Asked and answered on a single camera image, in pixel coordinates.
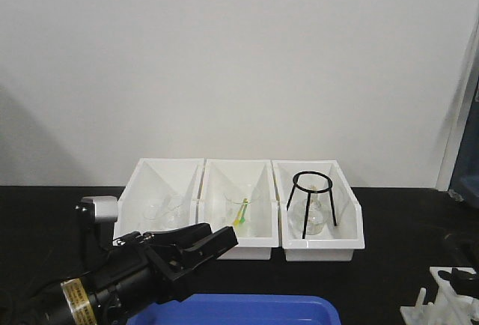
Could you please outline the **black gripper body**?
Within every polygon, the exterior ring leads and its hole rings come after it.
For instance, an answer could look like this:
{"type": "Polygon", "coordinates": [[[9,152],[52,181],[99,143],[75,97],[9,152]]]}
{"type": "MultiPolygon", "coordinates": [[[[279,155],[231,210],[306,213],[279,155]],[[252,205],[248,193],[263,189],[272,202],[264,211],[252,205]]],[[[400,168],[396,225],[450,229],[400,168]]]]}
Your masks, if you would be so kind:
{"type": "Polygon", "coordinates": [[[188,299],[196,269],[179,260],[177,246],[154,246],[137,231],[122,237],[89,273],[95,315],[134,316],[153,303],[188,299]]]}

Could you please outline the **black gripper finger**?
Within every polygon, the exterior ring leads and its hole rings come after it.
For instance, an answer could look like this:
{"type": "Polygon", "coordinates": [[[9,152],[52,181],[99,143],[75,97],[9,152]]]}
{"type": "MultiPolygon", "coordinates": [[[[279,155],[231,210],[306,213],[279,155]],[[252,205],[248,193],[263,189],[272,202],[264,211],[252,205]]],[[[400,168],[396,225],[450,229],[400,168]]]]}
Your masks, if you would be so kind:
{"type": "Polygon", "coordinates": [[[149,231],[144,239],[154,246],[192,246],[211,234],[209,224],[199,223],[170,231],[149,231]]]}
{"type": "Polygon", "coordinates": [[[451,272],[440,270],[438,275],[441,279],[449,282],[457,295],[478,298],[478,274],[452,269],[451,272]]]}
{"type": "Polygon", "coordinates": [[[219,258],[237,244],[232,226],[217,231],[212,231],[210,226],[192,226],[177,242],[179,262],[186,269],[196,269],[205,262],[219,258]]]}

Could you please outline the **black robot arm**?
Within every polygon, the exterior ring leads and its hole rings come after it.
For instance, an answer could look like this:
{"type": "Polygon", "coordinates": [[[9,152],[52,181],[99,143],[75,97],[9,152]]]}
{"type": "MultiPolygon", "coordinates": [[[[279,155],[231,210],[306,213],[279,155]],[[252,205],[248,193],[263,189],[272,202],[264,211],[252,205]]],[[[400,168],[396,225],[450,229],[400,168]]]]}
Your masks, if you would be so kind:
{"type": "Polygon", "coordinates": [[[195,271],[238,244],[235,231],[199,223],[171,231],[85,237],[85,271],[32,295],[1,293],[2,324],[126,324],[156,303],[194,294],[195,271]]]}

